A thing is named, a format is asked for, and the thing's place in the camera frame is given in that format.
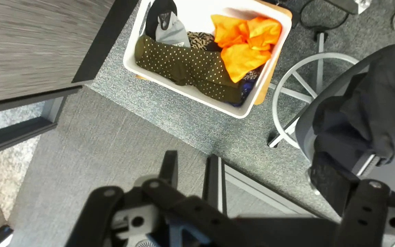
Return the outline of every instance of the gray carpet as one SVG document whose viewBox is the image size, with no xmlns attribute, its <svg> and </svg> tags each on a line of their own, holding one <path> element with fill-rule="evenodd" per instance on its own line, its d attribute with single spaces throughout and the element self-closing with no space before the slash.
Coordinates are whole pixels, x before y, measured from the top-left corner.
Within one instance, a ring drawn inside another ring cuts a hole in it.
<svg viewBox="0 0 395 247">
<path fill-rule="evenodd" d="M 300 9 L 304 1 L 288 1 L 293 9 Z M 349 16 L 339 28 L 329 31 L 326 50 L 348 53 L 356 59 L 395 42 L 391 16 L 395 0 L 373 1 L 362 15 Z M 92 89 L 130 109 L 155 126 L 171 133 L 179 140 L 210 153 L 215 152 L 230 160 L 233 166 L 273 186 L 275 190 L 297 200 L 310 209 L 333 215 L 323 200 L 311 193 L 304 170 L 308 161 L 288 144 L 277 149 L 266 146 L 270 133 L 274 133 L 270 111 L 270 96 L 262 105 L 253 107 L 245 119 L 233 119 L 184 96 L 178 96 L 156 83 L 140 81 L 122 67 L 122 56 L 134 20 L 134 13 L 122 30 L 115 46 L 103 64 Z M 289 34 L 280 57 L 273 83 L 297 60 L 315 53 L 317 43 L 312 31 L 296 26 Z M 344 65 L 329 64 L 326 79 L 332 81 L 344 71 Z M 314 67 L 301 72 L 306 79 L 314 75 Z M 281 98 L 282 122 L 289 120 L 303 105 L 292 98 Z"/>
<path fill-rule="evenodd" d="M 59 126 L 42 134 L 9 223 L 12 247 L 63 245 L 89 192 L 125 190 L 179 152 L 179 190 L 201 194 L 205 155 L 90 89 L 71 96 Z"/>
</svg>

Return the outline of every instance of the white container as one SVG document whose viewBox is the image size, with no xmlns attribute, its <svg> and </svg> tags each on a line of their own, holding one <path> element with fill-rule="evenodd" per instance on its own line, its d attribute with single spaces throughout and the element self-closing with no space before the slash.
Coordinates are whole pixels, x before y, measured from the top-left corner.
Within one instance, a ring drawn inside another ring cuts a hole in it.
<svg viewBox="0 0 395 247">
<path fill-rule="evenodd" d="M 275 20 L 278 20 L 282 26 L 282 31 L 280 35 L 278 42 L 274 45 L 273 54 L 266 61 L 260 76 L 258 78 L 252 91 L 247 97 L 247 100 L 242 102 L 241 107 L 234 107 L 223 101 L 218 101 L 215 98 L 211 98 L 203 93 L 200 93 L 193 86 L 179 86 L 175 85 L 173 81 L 163 78 L 162 75 L 157 75 L 155 72 L 151 72 L 142 67 L 138 67 L 134 61 L 134 46 L 140 37 L 141 30 L 144 30 L 145 23 L 145 12 L 148 9 L 148 5 L 153 0 L 142 0 L 140 4 L 140 9 L 137 13 L 137 17 L 134 20 L 131 34 L 126 46 L 126 52 L 123 56 L 123 65 L 145 79 L 153 81 L 162 86 L 168 87 L 170 90 L 174 90 L 179 94 L 184 94 L 185 97 L 189 97 L 192 100 L 196 100 L 201 104 L 205 104 L 211 108 L 215 108 L 218 111 L 222 111 L 230 116 L 234 118 L 245 118 L 253 102 L 258 97 L 259 91 L 262 90 L 266 79 L 266 74 L 269 74 L 273 68 L 273 64 L 277 63 L 282 43 L 285 38 L 288 37 L 292 26 L 292 20 L 288 15 L 267 6 L 264 4 L 260 4 L 259 1 L 253 0 L 175 0 L 175 5 L 178 8 L 178 19 L 184 23 L 185 28 L 188 31 L 204 31 L 204 32 L 214 32 L 214 24 L 211 21 L 211 15 L 221 13 L 227 16 L 236 16 L 241 19 L 252 19 L 253 16 L 269 16 Z"/>
</svg>

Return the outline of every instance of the black polka dot fabric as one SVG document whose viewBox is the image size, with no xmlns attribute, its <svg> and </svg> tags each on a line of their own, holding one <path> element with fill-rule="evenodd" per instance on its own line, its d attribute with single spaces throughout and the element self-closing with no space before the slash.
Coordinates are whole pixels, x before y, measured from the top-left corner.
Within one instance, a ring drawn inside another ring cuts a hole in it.
<svg viewBox="0 0 395 247">
<path fill-rule="evenodd" d="M 233 83 L 218 52 L 159 43 L 141 35 L 136 63 L 178 85 L 193 85 L 201 93 L 232 104 L 241 102 L 241 89 Z"/>
</svg>

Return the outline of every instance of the orange cloth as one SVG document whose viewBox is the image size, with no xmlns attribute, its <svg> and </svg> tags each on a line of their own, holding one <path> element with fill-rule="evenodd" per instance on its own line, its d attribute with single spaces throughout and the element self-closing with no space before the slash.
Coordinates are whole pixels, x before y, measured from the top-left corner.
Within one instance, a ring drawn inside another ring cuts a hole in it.
<svg viewBox="0 0 395 247">
<path fill-rule="evenodd" d="M 277 20 L 262 16 L 245 20 L 212 15 L 211 19 L 214 41 L 222 48 L 221 57 L 233 82 L 264 64 L 281 34 Z"/>
</svg>

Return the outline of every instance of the orange fabric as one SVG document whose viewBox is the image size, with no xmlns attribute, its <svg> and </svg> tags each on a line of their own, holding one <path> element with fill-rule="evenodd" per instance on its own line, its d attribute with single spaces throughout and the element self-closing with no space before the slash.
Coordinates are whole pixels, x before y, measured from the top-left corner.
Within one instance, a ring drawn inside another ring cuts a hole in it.
<svg viewBox="0 0 395 247">
<path fill-rule="evenodd" d="M 277 20 L 262 16 L 245 20 L 212 15 L 211 19 L 214 41 L 222 48 L 221 57 L 233 82 L 264 64 L 281 34 Z"/>
</svg>

